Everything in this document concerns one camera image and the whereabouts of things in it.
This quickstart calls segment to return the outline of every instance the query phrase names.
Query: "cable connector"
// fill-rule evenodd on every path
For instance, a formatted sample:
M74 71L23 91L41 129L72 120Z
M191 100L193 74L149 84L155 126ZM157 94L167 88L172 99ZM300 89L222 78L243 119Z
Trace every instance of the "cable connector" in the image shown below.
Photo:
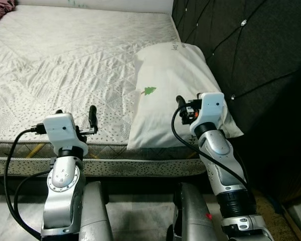
M37 135L47 134L43 123L36 124L30 128L31 132L35 132Z

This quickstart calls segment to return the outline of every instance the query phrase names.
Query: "green tree logo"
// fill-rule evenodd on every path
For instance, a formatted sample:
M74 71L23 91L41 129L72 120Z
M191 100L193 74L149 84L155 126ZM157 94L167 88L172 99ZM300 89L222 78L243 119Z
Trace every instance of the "green tree logo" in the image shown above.
M147 94L153 93L154 90L156 90L156 87L145 87L145 90L142 93L140 93L140 94L147 95Z

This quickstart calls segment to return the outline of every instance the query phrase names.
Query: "dark upholstered headboard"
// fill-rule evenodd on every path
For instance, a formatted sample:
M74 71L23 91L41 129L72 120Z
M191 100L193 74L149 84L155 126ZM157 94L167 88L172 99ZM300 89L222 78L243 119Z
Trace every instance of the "dark upholstered headboard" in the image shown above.
M173 19L182 42L203 51L245 134L297 84L301 0L174 0Z

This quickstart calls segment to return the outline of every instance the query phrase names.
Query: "pillowcase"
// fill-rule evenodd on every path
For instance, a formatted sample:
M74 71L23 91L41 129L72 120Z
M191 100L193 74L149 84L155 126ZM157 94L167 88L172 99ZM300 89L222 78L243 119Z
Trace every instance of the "pillowcase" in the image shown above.
M202 51L183 43L160 43L140 50L134 56L136 90L140 91L130 130L128 149L178 147L172 133L171 121L177 109L176 96L187 102L197 93L220 92L220 88L206 64ZM189 125L182 125L177 115L177 133L192 145L197 138ZM218 127L226 137L238 137L242 131L236 126L224 101Z

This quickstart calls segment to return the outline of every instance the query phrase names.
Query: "mattress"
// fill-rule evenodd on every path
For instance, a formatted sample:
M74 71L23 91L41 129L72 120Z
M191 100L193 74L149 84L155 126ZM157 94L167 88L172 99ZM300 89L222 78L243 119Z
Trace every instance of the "mattress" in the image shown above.
M0 20L0 175L19 132L58 109L72 113L79 127L87 127L92 104L99 131L88 136L86 162L98 160L98 168L87 164L86 175L134 176L137 173L129 170L139 164L148 176L203 172L198 160L180 165L175 173L161 170L161 165L193 158L186 148L126 149L138 94L133 55L169 41L179 41L179 36L166 14L17 6L5 15ZM46 135L26 134L17 145L11 174L42 171L53 156Z

